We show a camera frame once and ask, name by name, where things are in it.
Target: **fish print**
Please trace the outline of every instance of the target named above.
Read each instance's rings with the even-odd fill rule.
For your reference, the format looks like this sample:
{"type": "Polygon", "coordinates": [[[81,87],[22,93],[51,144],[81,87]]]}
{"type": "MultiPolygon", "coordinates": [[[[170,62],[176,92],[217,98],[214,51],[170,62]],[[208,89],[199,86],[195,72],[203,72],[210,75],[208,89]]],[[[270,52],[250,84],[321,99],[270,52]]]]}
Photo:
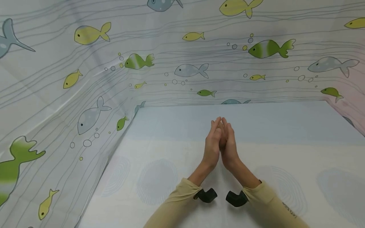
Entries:
{"type": "Polygon", "coordinates": [[[49,212],[49,208],[52,204],[52,197],[54,194],[59,192],[59,190],[53,191],[52,189],[49,190],[49,196],[39,205],[38,209],[38,217],[40,220],[44,219],[49,212]]]}
{"type": "Polygon", "coordinates": [[[134,109],[134,114],[137,114],[137,112],[140,108],[144,108],[145,103],[146,103],[146,101],[142,102],[141,105],[137,105],[137,107],[134,109]]]}
{"type": "Polygon", "coordinates": [[[27,141],[25,136],[16,138],[10,146],[10,154],[13,160],[0,162],[0,207],[9,198],[15,189],[19,178],[20,164],[30,162],[42,157],[46,152],[37,153],[37,150],[30,150],[37,144],[36,141],[27,141]]]}
{"type": "Polygon", "coordinates": [[[347,28],[365,28],[365,18],[358,18],[345,24],[347,28]]]}
{"type": "Polygon", "coordinates": [[[256,80],[259,80],[260,78],[262,78],[265,80],[265,76],[266,76],[265,74],[262,76],[259,74],[256,74],[256,75],[253,75],[252,77],[250,77],[250,79],[256,81],[256,80]]]}
{"type": "Polygon", "coordinates": [[[279,53],[283,58],[287,58],[288,50],[294,49],[294,43],[295,39],[291,39],[286,41],[282,47],[279,47],[279,45],[273,40],[264,40],[250,48],[249,53],[260,59],[267,58],[276,53],[279,53]]]}
{"type": "Polygon", "coordinates": [[[70,88],[71,86],[76,84],[79,76],[82,76],[80,70],[77,70],[77,72],[75,73],[69,74],[65,79],[64,89],[70,88]]]}
{"type": "Polygon", "coordinates": [[[182,64],[176,68],[175,75],[181,77],[191,77],[196,74],[201,74],[204,78],[208,78],[208,75],[205,72],[208,69],[208,67],[209,67],[208,63],[201,65],[199,69],[191,64],[182,64]]]}
{"type": "Polygon", "coordinates": [[[144,84],[147,84],[146,83],[146,81],[144,81],[143,83],[141,83],[141,84],[136,84],[135,86],[134,86],[134,88],[135,89],[139,89],[139,88],[141,88],[142,87],[142,85],[144,85],[144,84]]]}
{"type": "Polygon", "coordinates": [[[13,20],[8,18],[3,23],[3,34],[4,36],[0,36],[0,59],[8,53],[10,46],[12,44],[18,45],[24,49],[29,51],[35,51],[33,48],[28,47],[27,45],[21,43],[15,36],[13,29],[13,20]]]}
{"type": "Polygon", "coordinates": [[[189,32],[182,39],[186,40],[186,41],[194,41],[194,40],[197,40],[199,38],[202,38],[203,40],[205,40],[203,32],[202,33],[189,32]]]}
{"type": "Polygon", "coordinates": [[[335,103],[337,103],[338,100],[343,98],[343,96],[341,96],[338,93],[337,89],[335,89],[333,87],[328,87],[328,88],[322,89],[320,92],[323,93],[323,94],[327,94],[327,95],[336,97],[335,103]]]}
{"type": "MultiPolygon", "coordinates": [[[[154,11],[163,12],[168,10],[175,0],[148,0],[147,6],[154,11]]],[[[180,0],[176,0],[177,3],[183,8],[183,4],[180,0]]]]}
{"type": "Polygon", "coordinates": [[[97,108],[86,109],[78,119],[77,131],[79,135],[90,130],[97,122],[101,111],[111,110],[111,107],[104,106],[104,99],[100,96],[96,102],[97,108]]]}
{"type": "Polygon", "coordinates": [[[154,66],[154,64],[152,63],[152,61],[154,60],[155,58],[153,57],[153,54],[149,54],[147,57],[146,57],[146,61],[144,61],[142,59],[141,56],[137,55],[137,54],[131,54],[129,56],[129,58],[126,60],[124,66],[126,68],[131,68],[131,69],[141,69],[142,67],[144,66],[154,66]]]}
{"type": "Polygon", "coordinates": [[[206,89],[202,89],[201,91],[197,92],[198,95],[200,96],[203,96],[203,97],[206,97],[206,96],[209,96],[209,95],[212,95],[212,97],[215,97],[215,93],[216,91],[209,91],[209,90],[206,90],[206,89]]]}
{"type": "Polygon", "coordinates": [[[219,11],[226,16],[235,16],[246,12],[248,18],[252,17],[252,9],[259,6],[263,0],[253,0],[247,5],[245,0],[226,0],[219,8],[219,11]]]}
{"type": "Polygon", "coordinates": [[[80,26],[75,30],[74,40],[76,43],[81,45],[90,45],[97,41],[99,37],[103,38],[105,41],[110,42],[107,32],[111,29],[111,27],[111,22],[105,23],[101,27],[100,31],[91,26],[80,26]]]}
{"type": "Polygon", "coordinates": [[[124,118],[121,118],[120,120],[118,120],[118,123],[116,123],[116,130],[120,131],[123,129],[124,124],[126,123],[126,120],[129,120],[127,116],[125,116],[124,118]]]}
{"type": "Polygon", "coordinates": [[[335,57],[323,57],[314,64],[308,67],[308,70],[311,72],[325,72],[329,70],[334,70],[340,68],[342,73],[348,78],[350,76],[349,67],[354,67],[359,63],[358,60],[350,59],[341,63],[340,60],[336,59],[335,57]]]}

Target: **fish tail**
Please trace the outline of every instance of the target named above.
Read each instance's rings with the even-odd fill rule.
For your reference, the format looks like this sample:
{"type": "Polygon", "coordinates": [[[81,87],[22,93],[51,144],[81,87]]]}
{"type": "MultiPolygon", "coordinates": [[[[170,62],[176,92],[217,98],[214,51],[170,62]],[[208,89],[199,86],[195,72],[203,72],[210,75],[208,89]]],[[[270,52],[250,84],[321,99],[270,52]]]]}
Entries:
{"type": "Polygon", "coordinates": [[[348,78],[350,76],[350,70],[349,67],[354,67],[359,63],[358,60],[355,59],[350,59],[347,60],[346,62],[344,62],[343,64],[341,64],[341,71],[342,73],[346,76],[346,78],[348,78]]]}
{"type": "Polygon", "coordinates": [[[104,99],[101,96],[97,99],[96,105],[101,111],[108,111],[112,109],[111,107],[104,106],[104,99]]]}
{"type": "Polygon", "coordinates": [[[209,63],[204,63],[203,65],[200,66],[199,68],[199,73],[204,77],[204,78],[208,78],[208,74],[205,72],[209,67],[209,63]]]}
{"type": "Polygon", "coordinates": [[[283,58],[288,57],[288,50],[294,49],[293,44],[295,43],[295,39],[291,39],[286,41],[281,48],[279,48],[279,54],[283,58]]]}
{"type": "Polygon", "coordinates": [[[153,54],[147,55],[147,57],[146,57],[146,66],[154,66],[154,64],[152,63],[152,61],[154,59],[155,58],[153,57],[153,54]]]}
{"type": "Polygon", "coordinates": [[[103,24],[103,26],[101,27],[101,30],[100,30],[100,36],[108,42],[110,42],[110,38],[107,35],[107,32],[111,29],[111,27],[112,27],[112,23],[107,22],[107,23],[103,24]]]}
{"type": "Polygon", "coordinates": [[[10,153],[15,161],[19,164],[23,162],[30,162],[42,157],[46,152],[42,151],[37,154],[37,150],[30,151],[30,149],[37,144],[36,141],[27,141],[25,136],[16,138],[10,146],[10,153]]]}
{"type": "Polygon", "coordinates": [[[3,25],[3,33],[4,33],[4,36],[10,41],[10,43],[18,45],[19,47],[22,47],[29,51],[35,51],[33,48],[23,44],[16,38],[14,29],[13,29],[13,20],[11,18],[8,18],[5,20],[4,25],[3,25]]]}

